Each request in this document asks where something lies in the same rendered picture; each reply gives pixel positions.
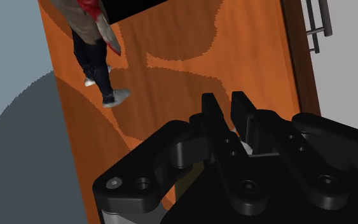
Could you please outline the person figure in beige coat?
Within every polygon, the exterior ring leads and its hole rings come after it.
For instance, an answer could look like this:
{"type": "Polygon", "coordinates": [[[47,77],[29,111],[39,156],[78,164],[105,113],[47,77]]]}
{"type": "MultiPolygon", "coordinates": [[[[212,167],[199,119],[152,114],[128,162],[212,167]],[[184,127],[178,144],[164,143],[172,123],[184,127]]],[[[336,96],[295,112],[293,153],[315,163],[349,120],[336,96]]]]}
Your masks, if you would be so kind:
{"type": "Polygon", "coordinates": [[[85,75],[85,86],[98,86],[105,108],[121,104],[130,95],[130,90],[115,90],[111,86],[107,50],[121,55],[121,46],[110,27],[102,0],[49,1],[71,28],[74,55],[85,75]]]}

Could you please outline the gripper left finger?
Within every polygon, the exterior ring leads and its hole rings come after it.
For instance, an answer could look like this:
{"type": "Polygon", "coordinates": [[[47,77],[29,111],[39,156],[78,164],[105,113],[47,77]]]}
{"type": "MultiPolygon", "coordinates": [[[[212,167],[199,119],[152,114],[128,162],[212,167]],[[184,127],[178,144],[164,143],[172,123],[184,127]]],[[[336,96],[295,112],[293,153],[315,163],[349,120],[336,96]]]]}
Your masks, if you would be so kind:
{"type": "Polygon", "coordinates": [[[199,162],[217,165],[217,182],[234,210],[265,210],[265,185],[251,174],[251,159],[212,93],[202,95],[201,113],[167,122],[101,174],[92,186],[95,202],[107,213],[148,213],[199,162]]]}

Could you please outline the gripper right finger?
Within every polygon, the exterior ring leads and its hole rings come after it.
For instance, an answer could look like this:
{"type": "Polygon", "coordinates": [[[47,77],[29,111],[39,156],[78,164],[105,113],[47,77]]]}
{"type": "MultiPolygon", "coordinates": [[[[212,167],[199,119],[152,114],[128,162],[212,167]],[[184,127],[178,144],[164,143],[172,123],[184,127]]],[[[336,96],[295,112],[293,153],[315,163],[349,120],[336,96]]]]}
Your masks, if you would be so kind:
{"type": "Polygon", "coordinates": [[[280,155],[311,203],[327,210],[347,204],[358,183],[358,129],[311,113],[287,121],[256,109],[241,91],[231,95],[231,120],[253,155],[280,155]]]}

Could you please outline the orange wooden table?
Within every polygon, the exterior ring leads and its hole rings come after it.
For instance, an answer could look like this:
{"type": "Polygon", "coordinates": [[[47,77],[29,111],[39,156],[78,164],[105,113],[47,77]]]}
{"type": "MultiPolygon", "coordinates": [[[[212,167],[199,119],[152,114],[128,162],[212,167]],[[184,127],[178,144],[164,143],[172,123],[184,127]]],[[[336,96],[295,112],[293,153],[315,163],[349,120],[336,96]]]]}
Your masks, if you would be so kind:
{"type": "Polygon", "coordinates": [[[111,82],[131,94],[112,109],[84,86],[65,18],[38,4],[88,224],[100,224],[95,178],[166,122],[199,112],[205,92],[225,116],[238,90],[285,119],[320,113],[301,0],[168,0],[114,24],[122,54],[107,56],[111,82]]]}

